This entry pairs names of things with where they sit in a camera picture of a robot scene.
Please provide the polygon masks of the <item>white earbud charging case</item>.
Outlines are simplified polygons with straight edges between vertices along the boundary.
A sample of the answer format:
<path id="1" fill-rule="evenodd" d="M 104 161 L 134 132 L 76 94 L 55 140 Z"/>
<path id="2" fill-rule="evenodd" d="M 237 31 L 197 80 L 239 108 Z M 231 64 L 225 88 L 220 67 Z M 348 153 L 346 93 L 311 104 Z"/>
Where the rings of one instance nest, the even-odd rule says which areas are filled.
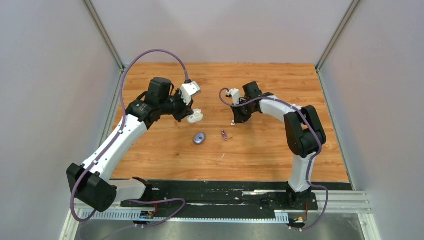
<path id="1" fill-rule="evenodd" d="M 187 121 L 189 124 L 194 124 L 203 120 L 204 115 L 202 114 L 202 110 L 197 108 L 193 110 L 193 113 L 187 117 Z"/>

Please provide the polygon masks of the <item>blue-grey earbud case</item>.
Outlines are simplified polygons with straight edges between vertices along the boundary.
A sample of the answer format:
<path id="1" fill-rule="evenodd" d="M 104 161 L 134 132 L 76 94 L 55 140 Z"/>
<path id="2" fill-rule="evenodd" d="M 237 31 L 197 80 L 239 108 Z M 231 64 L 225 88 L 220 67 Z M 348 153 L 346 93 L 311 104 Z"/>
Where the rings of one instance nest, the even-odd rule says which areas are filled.
<path id="1" fill-rule="evenodd" d="M 193 137 L 193 143 L 195 145 L 201 145 L 204 143 L 204 141 L 206 140 L 206 135 L 203 132 L 198 132 L 194 137 Z"/>

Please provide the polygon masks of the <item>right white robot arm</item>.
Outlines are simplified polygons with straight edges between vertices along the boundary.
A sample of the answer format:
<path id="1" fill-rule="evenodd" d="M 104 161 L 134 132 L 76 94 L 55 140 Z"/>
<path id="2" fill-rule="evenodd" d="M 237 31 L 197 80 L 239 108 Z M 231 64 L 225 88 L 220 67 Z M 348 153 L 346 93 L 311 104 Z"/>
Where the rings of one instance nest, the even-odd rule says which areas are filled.
<path id="1" fill-rule="evenodd" d="M 298 209 L 311 192 L 311 176 L 317 156 L 327 141 L 317 110 L 288 103 L 270 92 L 262 92 L 257 82 L 243 86 L 243 90 L 225 90 L 232 99 L 232 125 L 246 123 L 254 113 L 266 114 L 284 123 L 287 145 L 293 154 L 292 172 L 288 181 L 286 204 Z"/>

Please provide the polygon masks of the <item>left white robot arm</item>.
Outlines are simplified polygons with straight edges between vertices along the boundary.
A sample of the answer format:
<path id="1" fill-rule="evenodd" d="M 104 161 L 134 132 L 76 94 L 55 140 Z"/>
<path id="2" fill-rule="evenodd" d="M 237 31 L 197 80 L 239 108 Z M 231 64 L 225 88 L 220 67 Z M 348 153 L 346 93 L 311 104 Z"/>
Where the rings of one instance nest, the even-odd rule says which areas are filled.
<path id="1" fill-rule="evenodd" d="M 162 116 L 171 115 L 178 122 L 187 119 L 190 123 L 203 118 L 201 110 L 192 108 L 194 97 L 201 93 L 197 82 L 188 80 L 174 93 L 173 90 L 169 79 L 154 77 L 148 90 L 127 106 L 105 142 L 83 163 L 72 163 L 67 168 L 72 204 L 79 200 L 101 213 L 115 202 L 134 199 L 142 207 L 152 203 L 153 193 L 145 180 L 111 180 L 111 176 L 135 141 Z"/>

